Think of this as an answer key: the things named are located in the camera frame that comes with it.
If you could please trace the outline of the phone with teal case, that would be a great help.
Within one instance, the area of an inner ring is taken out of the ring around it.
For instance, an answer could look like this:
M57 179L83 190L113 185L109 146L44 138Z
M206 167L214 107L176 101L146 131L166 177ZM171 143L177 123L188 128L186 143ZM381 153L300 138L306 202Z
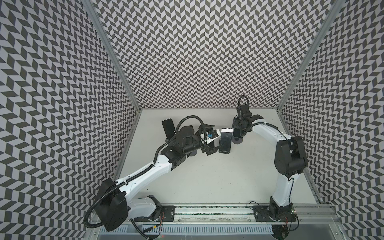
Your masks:
M231 128L223 128L221 130L221 137L220 137L220 147L219 147L219 153L220 154L229 154L231 152L231 146L232 146L232 137L233 137L233 129Z

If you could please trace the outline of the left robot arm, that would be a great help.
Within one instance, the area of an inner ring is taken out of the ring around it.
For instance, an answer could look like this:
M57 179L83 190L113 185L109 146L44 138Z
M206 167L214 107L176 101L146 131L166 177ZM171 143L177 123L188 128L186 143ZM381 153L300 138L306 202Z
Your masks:
M153 195L144 198L137 195L150 183L180 166L193 152L201 150L207 155L217 152L218 148L213 144L220 138L220 130L208 126L208 130L203 131L204 126L197 132L193 126L184 126L158 148L152 162L126 177L105 180L85 213L84 226L89 229L104 227L110 232L126 220L160 220L163 205Z

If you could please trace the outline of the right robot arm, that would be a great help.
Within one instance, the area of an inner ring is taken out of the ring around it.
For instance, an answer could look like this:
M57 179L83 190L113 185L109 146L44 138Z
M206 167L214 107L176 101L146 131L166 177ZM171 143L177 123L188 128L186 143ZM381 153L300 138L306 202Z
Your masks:
M278 127L264 121L260 115L253 115L248 104L238 104L233 119L233 143L240 144L247 133L256 133L267 140L275 149L274 166L279 173L274 194L266 211L274 222L293 220L295 211L291 195L294 182L308 167L305 144L301 137L282 133Z

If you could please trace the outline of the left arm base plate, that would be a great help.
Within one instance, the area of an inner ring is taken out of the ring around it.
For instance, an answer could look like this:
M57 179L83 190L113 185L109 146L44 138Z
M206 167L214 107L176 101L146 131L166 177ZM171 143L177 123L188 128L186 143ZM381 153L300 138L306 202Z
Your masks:
M176 206L167 205L156 208L155 212L149 217L139 217L137 222L173 222L175 217Z

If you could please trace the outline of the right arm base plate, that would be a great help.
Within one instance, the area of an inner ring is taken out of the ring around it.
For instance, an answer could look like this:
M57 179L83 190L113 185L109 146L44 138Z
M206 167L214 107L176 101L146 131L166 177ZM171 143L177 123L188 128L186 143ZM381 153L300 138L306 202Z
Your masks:
M253 210L256 222L272 222L284 224L298 221L293 210L288 210L272 217L270 215L269 206L254 205L251 207L251 209Z

